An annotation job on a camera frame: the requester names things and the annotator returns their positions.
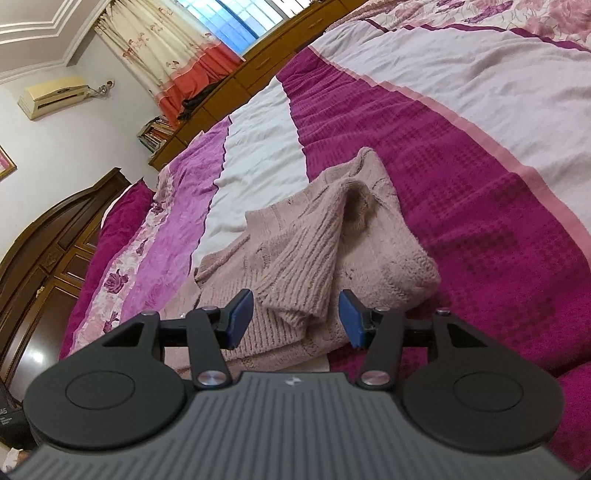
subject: window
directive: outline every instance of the window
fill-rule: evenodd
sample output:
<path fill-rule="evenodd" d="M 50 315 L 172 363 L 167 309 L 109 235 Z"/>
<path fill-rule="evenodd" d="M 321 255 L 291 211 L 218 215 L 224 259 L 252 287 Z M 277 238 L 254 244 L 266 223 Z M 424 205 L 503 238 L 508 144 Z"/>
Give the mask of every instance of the window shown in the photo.
<path fill-rule="evenodd" d="M 180 0 L 195 17 L 239 55 L 281 20 L 311 0 Z"/>

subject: framed picture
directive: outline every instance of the framed picture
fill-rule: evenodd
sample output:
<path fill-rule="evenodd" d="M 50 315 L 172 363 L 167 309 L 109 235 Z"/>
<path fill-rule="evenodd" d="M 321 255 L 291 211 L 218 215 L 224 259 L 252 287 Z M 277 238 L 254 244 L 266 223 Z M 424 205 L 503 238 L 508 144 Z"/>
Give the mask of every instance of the framed picture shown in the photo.
<path fill-rule="evenodd" d="M 8 157 L 6 152 L 0 147 L 0 181 L 9 176 L 13 171 L 17 169 L 17 166 Z"/>

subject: pink sweater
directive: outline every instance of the pink sweater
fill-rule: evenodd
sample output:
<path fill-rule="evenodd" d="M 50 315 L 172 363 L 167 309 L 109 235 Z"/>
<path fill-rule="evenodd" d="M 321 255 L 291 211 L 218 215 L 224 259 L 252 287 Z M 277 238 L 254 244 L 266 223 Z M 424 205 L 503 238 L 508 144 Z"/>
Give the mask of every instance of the pink sweater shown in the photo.
<path fill-rule="evenodd" d="M 348 340 L 337 299 L 351 289 L 368 306 L 410 309 L 439 285 L 437 266 L 408 230 L 381 160 L 362 148 L 301 192 L 246 213 L 246 231 L 203 258 L 161 317 L 195 304 L 225 305 L 240 289 L 255 296 L 241 344 L 224 352 L 233 373 L 273 371 L 328 353 Z M 187 373 L 186 349 L 166 363 Z"/>

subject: floral curtain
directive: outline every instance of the floral curtain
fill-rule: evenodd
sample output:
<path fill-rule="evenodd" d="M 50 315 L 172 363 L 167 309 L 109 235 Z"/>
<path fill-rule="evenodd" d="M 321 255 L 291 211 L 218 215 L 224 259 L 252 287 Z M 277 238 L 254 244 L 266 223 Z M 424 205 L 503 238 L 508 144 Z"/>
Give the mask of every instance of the floral curtain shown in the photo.
<path fill-rule="evenodd" d="M 242 62 L 176 0 L 115 0 L 95 27 L 172 125 L 181 102 Z"/>

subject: drawer handle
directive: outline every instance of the drawer handle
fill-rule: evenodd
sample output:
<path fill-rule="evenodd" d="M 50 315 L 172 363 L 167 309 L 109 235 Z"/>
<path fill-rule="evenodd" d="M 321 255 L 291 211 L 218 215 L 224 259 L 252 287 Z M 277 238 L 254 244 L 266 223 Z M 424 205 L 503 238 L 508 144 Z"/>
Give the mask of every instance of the drawer handle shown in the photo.
<path fill-rule="evenodd" d="M 255 70 L 258 70 L 258 69 L 261 69 L 261 68 L 263 68 L 263 65 L 264 65 L 265 63 L 267 63 L 269 60 L 271 60 L 271 57 L 268 57 L 268 58 L 266 58 L 265 60 L 263 60 L 262 62 L 260 62 L 260 64 L 256 66 Z"/>
<path fill-rule="evenodd" d="M 324 18 L 319 18 L 318 20 L 316 20 L 314 23 L 312 23 L 312 25 L 308 26 L 308 29 L 310 28 L 314 28 L 316 25 L 318 25 L 320 22 L 322 22 L 324 20 Z"/>

